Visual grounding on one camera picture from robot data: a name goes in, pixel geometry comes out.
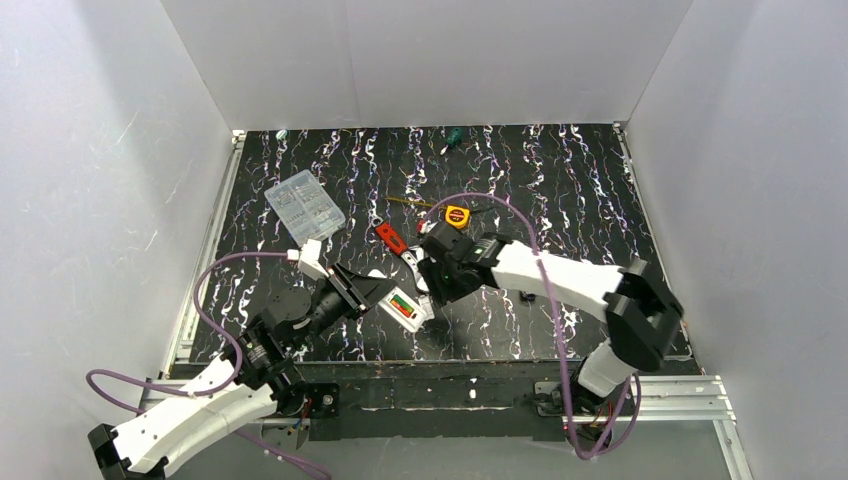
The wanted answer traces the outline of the white remote control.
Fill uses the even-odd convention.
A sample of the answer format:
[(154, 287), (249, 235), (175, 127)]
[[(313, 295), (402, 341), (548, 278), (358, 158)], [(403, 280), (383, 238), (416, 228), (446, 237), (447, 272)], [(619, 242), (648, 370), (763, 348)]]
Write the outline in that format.
[(396, 280), (388, 278), (377, 269), (366, 274), (377, 281), (375, 293), (368, 293), (367, 311), (381, 311), (409, 333), (416, 333), (424, 324), (435, 317), (427, 296), (409, 295)]

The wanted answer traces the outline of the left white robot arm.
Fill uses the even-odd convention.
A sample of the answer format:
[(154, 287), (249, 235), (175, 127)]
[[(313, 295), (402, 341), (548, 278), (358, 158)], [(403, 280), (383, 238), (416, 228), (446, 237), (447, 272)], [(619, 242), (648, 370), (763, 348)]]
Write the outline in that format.
[(320, 418), (333, 408), (333, 383), (308, 383), (294, 365), (297, 350), (341, 320), (375, 308), (417, 330), (417, 303), (381, 275), (362, 275), (336, 264), (309, 268), (313, 290), (280, 290), (241, 335), (178, 389), (156, 386), (165, 399), (130, 421), (101, 424), (88, 434), (105, 479), (166, 479), (187, 460), (269, 415)]

